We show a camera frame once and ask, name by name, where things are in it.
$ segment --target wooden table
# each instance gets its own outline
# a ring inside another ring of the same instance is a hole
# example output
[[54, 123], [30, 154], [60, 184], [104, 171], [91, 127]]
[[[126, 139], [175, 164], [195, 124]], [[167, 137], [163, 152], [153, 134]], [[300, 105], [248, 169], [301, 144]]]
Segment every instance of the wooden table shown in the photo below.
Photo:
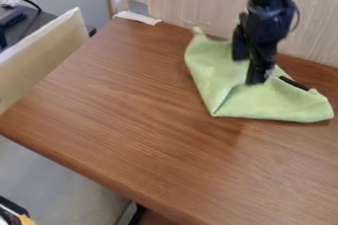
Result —
[[[338, 118], [212, 118], [188, 30], [114, 19], [0, 117], [0, 133], [181, 224], [337, 225]], [[338, 109], [338, 70], [279, 56]]]

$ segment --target white paper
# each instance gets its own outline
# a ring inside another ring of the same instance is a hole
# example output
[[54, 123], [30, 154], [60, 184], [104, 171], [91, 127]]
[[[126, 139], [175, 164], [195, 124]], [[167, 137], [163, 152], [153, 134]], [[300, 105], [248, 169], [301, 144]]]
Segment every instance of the white paper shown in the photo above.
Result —
[[132, 21], [138, 21], [138, 22], [142, 22], [151, 26], [155, 26], [156, 24], [162, 22], [162, 20], [159, 19], [154, 19], [151, 17], [147, 17], [147, 16], [142, 16], [142, 15], [138, 15], [136, 13], [133, 13], [131, 11], [122, 11], [118, 14], [116, 14], [114, 17], [120, 17], [120, 18], [124, 18], [124, 19], [128, 19], [128, 20], [132, 20]]

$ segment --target green cloth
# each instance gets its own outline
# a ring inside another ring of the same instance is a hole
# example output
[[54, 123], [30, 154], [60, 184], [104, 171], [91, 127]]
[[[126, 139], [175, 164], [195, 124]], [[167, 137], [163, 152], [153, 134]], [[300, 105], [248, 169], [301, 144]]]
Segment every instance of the green cloth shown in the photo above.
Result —
[[316, 122], [332, 118], [328, 100], [277, 76], [291, 78], [280, 67], [265, 84], [245, 85], [249, 61], [234, 62], [228, 41], [211, 40], [201, 31], [187, 48], [185, 60], [212, 116]]

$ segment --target gray floor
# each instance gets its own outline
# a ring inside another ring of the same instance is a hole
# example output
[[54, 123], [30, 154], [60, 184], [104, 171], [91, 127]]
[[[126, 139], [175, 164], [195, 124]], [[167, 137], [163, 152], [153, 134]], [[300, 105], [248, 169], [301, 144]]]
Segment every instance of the gray floor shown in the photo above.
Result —
[[129, 201], [0, 136], [0, 195], [38, 225], [113, 225]]

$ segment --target black robotic arm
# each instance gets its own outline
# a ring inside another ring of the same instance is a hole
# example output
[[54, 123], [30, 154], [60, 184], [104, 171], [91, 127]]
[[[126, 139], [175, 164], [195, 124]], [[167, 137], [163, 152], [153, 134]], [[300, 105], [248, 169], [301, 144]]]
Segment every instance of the black robotic arm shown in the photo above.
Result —
[[274, 70], [277, 45], [290, 32], [295, 14], [299, 19], [299, 11], [293, 0], [249, 0], [247, 9], [233, 33], [232, 57], [250, 58], [247, 84], [264, 83]]

